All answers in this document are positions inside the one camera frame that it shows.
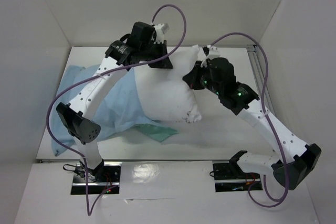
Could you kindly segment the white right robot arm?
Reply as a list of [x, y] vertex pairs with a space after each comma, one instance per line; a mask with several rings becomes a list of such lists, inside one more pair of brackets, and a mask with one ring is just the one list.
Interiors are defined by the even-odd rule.
[[321, 148], [295, 136], [263, 108], [259, 95], [236, 80], [234, 66], [226, 58], [196, 61], [183, 80], [193, 90], [207, 89], [216, 94], [225, 108], [254, 128], [274, 150], [270, 156], [239, 151], [230, 159], [229, 172], [233, 177], [273, 174], [281, 186], [294, 190], [314, 170]]

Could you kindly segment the white pillow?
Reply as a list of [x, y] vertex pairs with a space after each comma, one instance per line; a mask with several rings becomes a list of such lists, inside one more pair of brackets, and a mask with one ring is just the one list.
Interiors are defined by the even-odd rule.
[[142, 110], [154, 121], [195, 123], [202, 119], [194, 91], [183, 81], [193, 69], [199, 46], [179, 48], [169, 56], [172, 69], [147, 65], [134, 69], [135, 83]]

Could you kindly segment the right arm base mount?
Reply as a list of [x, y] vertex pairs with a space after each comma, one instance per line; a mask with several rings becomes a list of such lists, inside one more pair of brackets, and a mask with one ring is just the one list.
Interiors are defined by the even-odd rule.
[[213, 170], [209, 172], [214, 179], [215, 191], [238, 192], [251, 190], [263, 190], [260, 175], [256, 173], [244, 173], [237, 162], [247, 151], [239, 151], [228, 161], [213, 162]]

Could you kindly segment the aluminium rail frame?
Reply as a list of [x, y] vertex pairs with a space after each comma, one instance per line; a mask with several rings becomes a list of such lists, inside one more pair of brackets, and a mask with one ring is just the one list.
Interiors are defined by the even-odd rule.
[[262, 94], [263, 87], [265, 84], [265, 75], [263, 74], [260, 62], [258, 60], [257, 47], [249, 45], [247, 47], [247, 53], [260, 97], [260, 100], [258, 101], [259, 105], [257, 106], [259, 114], [257, 116], [257, 119], [260, 121], [258, 123], [258, 126], [255, 126], [255, 129], [265, 139], [266, 143], [268, 143], [271, 146], [273, 154], [278, 155], [280, 160], [283, 161], [279, 145], [266, 118], [267, 115], [272, 116], [271, 112], [273, 111], [273, 107], [272, 103], [269, 100], [270, 96], [267, 88], [264, 88], [264, 93]]

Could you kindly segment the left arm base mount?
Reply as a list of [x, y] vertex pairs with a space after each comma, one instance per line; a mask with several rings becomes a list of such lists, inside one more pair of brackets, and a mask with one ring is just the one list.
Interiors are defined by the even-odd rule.
[[[71, 195], [86, 194], [86, 176], [85, 170], [80, 164], [65, 164], [64, 171], [73, 173]], [[121, 164], [105, 163], [103, 172], [97, 178], [89, 177], [88, 194], [99, 195], [104, 190], [105, 194], [119, 194], [120, 191]]]

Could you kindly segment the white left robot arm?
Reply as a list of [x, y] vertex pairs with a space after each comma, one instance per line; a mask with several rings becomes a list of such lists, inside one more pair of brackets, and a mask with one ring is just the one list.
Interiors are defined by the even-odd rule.
[[63, 125], [83, 154], [80, 165], [84, 175], [93, 182], [99, 181], [104, 172], [104, 161], [97, 142], [101, 127], [93, 121], [93, 117], [112, 87], [126, 74], [126, 70], [107, 71], [115, 65], [129, 66], [166, 55], [164, 35], [168, 29], [167, 23], [149, 25], [136, 22], [129, 34], [109, 46], [94, 74], [96, 79], [85, 85], [67, 104], [60, 102], [56, 107]]

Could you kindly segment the light blue pillowcase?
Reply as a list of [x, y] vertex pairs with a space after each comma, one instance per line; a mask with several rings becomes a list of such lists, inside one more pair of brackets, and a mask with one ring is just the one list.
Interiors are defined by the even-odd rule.
[[[68, 103], [84, 86], [84, 84], [79, 85], [63, 94], [54, 104], [50, 114], [49, 125], [53, 135], [69, 147], [75, 145], [75, 141], [62, 124], [56, 112], [56, 106], [60, 102]], [[99, 105], [93, 121], [101, 126], [98, 141], [107, 140], [112, 135], [130, 128], [135, 128], [157, 142], [163, 142], [179, 133], [176, 129], [163, 126], [159, 120], [151, 120], [145, 116], [138, 97], [133, 70], [130, 70], [110, 90]]]

